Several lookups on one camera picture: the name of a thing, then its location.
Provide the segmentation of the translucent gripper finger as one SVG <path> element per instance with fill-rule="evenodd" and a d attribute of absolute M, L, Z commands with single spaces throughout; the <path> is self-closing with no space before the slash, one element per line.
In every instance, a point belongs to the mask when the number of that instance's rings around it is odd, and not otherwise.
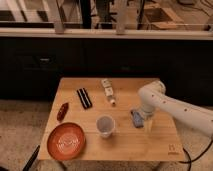
<path fill-rule="evenodd" d="M 146 133 L 149 133 L 152 130 L 153 119 L 148 118 L 144 121 L 144 130 Z"/>

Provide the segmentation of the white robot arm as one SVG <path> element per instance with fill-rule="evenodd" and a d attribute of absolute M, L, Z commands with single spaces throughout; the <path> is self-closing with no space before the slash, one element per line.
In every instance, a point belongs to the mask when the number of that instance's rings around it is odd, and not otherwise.
<path fill-rule="evenodd" d="M 165 92 L 166 87 L 160 80 L 146 84 L 138 90 L 140 109 L 146 117 L 153 116 L 155 109 L 159 108 L 213 139 L 213 110 L 171 98 Z"/>

